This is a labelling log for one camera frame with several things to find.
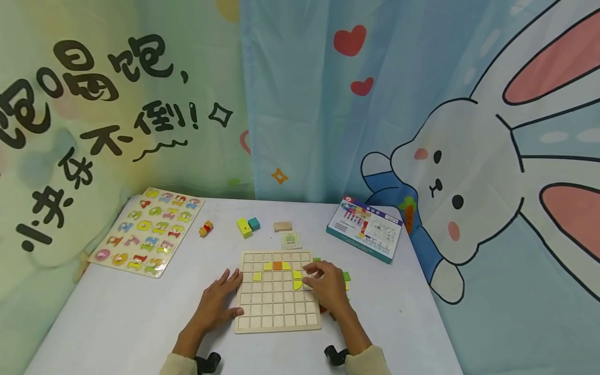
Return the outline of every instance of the tabletop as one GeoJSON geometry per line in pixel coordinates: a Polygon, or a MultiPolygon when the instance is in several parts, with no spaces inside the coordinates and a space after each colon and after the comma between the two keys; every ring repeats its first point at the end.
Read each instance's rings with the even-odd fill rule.
{"type": "MultiPolygon", "coordinates": [[[[350,303],[392,373],[462,374],[406,231],[387,265],[325,233],[336,208],[207,199],[161,278],[91,264],[25,374],[158,374],[204,288],[225,268],[240,267],[243,252],[281,249],[277,221],[291,221],[313,257],[350,272],[350,303]],[[236,226],[242,217],[260,221],[248,239],[236,226]],[[200,238],[206,220],[214,230],[200,238]]],[[[378,209],[400,216],[396,208],[378,209]]],[[[323,351],[331,344],[345,348],[336,322],[324,314],[316,331],[235,334],[224,327],[205,338],[199,355],[219,353],[221,374],[345,373],[327,363],[323,351]]]]}

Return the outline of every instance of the backdrop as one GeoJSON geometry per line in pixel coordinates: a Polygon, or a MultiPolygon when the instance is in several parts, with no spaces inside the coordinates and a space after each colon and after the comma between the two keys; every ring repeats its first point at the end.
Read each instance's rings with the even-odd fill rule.
{"type": "Polygon", "coordinates": [[[0,13],[0,373],[149,185],[397,206],[466,374],[598,372],[596,0],[0,13]]]}

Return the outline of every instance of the cartoon bunny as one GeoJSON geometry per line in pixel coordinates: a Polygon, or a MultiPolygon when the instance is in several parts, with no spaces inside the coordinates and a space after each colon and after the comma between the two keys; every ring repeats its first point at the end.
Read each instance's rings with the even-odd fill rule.
{"type": "Polygon", "coordinates": [[[600,300],[600,159],[523,155],[513,135],[599,101],[600,7],[554,1],[499,52],[468,98],[440,104],[391,158],[364,157],[369,204],[389,204],[405,184],[416,190],[422,235],[433,246],[415,250],[443,300],[462,300],[457,266],[517,217],[600,300]]]}

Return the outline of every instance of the product box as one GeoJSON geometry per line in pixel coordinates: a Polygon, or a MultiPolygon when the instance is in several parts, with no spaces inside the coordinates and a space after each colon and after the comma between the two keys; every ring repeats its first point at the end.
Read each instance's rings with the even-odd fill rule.
{"type": "Polygon", "coordinates": [[[400,219],[344,196],[326,231],[390,264],[403,225],[400,219]]]}

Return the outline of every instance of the bunny ear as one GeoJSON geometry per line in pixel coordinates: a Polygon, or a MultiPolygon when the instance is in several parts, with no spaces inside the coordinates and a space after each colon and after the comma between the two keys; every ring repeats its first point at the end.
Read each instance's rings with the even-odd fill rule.
{"type": "Polygon", "coordinates": [[[524,157],[521,215],[581,286],[600,301],[600,160],[524,157]]]}
{"type": "Polygon", "coordinates": [[[600,101],[600,8],[592,3],[555,1],[500,51],[471,98],[511,128],[600,101]]]}

